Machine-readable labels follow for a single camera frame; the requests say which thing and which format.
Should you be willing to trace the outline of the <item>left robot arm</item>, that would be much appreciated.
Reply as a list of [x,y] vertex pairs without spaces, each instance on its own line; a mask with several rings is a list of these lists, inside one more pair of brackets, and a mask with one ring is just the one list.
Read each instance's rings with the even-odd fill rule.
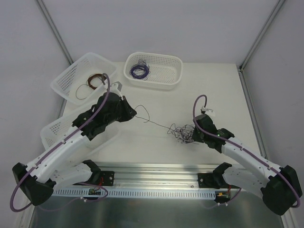
[[89,109],[80,113],[71,123],[67,135],[29,162],[18,162],[12,168],[17,187],[26,195],[31,205],[46,202],[54,191],[70,185],[100,186],[105,174],[98,165],[87,159],[91,150],[87,146],[105,141],[107,127],[115,122],[133,119],[137,112],[125,96],[104,93]]

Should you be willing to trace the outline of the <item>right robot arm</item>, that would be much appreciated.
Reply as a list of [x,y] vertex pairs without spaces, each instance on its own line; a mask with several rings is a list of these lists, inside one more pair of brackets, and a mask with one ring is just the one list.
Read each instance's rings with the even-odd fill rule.
[[232,185],[257,197],[275,214],[283,215],[301,205],[303,195],[297,173],[287,165],[282,167],[261,155],[255,155],[225,128],[217,129],[212,119],[201,114],[193,118],[193,141],[235,160],[244,169],[224,162],[203,178],[203,184],[215,189]]

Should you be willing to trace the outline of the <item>white basket near left arm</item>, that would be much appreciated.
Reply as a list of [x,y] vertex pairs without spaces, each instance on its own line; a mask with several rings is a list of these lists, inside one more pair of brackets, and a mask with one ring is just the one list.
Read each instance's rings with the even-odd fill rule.
[[[74,110],[70,110],[67,112],[67,114],[45,126],[40,131],[41,141],[45,150],[48,150],[51,146],[55,145],[57,141],[61,140],[61,138],[66,135],[68,129],[72,125],[72,122],[78,117],[78,115],[89,110],[96,102],[97,100],[93,100]],[[83,152],[87,156],[90,156],[114,142],[120,133],[121,131],[118,129],[117,124],[112,123],[106,127],[105,132],[96,136],[92,141],[81,146],[79,151]]]

